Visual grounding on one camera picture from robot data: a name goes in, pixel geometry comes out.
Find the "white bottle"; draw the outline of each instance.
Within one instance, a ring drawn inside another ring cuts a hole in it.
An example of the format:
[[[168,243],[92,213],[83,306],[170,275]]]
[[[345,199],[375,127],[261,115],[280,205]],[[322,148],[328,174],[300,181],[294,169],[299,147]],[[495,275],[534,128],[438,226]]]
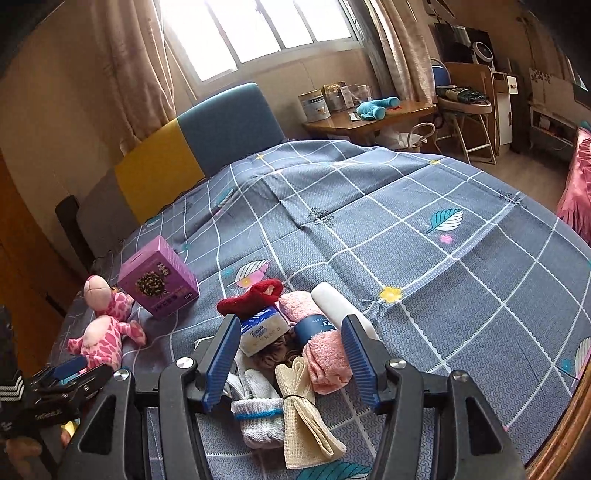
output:
[[[372,323],[354,305],[341,295],[331,284],[322,282],[315,286],[311,292],[312,299],[322,310],[322,313],[340,330],[343,319],[347,315],[356,315],[359,323],[369,338],[379,340]]]

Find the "white plastic bag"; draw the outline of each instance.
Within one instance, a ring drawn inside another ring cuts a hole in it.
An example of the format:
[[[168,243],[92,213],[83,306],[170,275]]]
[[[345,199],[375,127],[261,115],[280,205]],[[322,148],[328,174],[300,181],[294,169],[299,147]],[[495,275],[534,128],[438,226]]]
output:
[[[413,133],[419,128],[426,126],[431,127],[431,131],[427,135]],[[414,126],[410,133],[397,132],[393,127],[386,127],[381,130],[380,134],[376,137],[375,142],[380,147],[385,147],[390,150],[408,150],[419,147],[422,142],[426,143],[427,138],[433,135],[434,132],[435,125],[428,122]]]

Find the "upholstered headboard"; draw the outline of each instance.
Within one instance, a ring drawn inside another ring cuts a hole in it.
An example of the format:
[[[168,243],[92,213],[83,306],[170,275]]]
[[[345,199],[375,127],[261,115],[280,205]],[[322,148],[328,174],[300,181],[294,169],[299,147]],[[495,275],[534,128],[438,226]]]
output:
[[[60,203],[56,213],[88,268],[80,233],[92,254],[101,257],[200,180],[283,140],[259,87],[240,85],[192,107],[109,170],[76,212],[80,231],[72,229],[72,209]]]

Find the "cardboard box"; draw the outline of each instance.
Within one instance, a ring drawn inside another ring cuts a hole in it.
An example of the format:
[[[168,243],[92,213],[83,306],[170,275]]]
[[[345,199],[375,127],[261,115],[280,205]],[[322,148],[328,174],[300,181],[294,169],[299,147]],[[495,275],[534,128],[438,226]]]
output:
[[[157,318],[199,296],[195,275],[161,235],[122,265],[118,285]]]

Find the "pink towel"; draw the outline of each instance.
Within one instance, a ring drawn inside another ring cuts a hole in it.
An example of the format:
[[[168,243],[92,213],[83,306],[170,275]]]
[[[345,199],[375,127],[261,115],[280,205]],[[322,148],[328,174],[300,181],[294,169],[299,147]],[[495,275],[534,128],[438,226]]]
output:
[[[293,324],[311,315],[322,315],[312,296],[306,291],[294,291],[279,297],[278,307]],[[353,372],[345,355],[339,330],[320,332],[304,346],[312,386],[316,393],[328,395],[344,387]]]

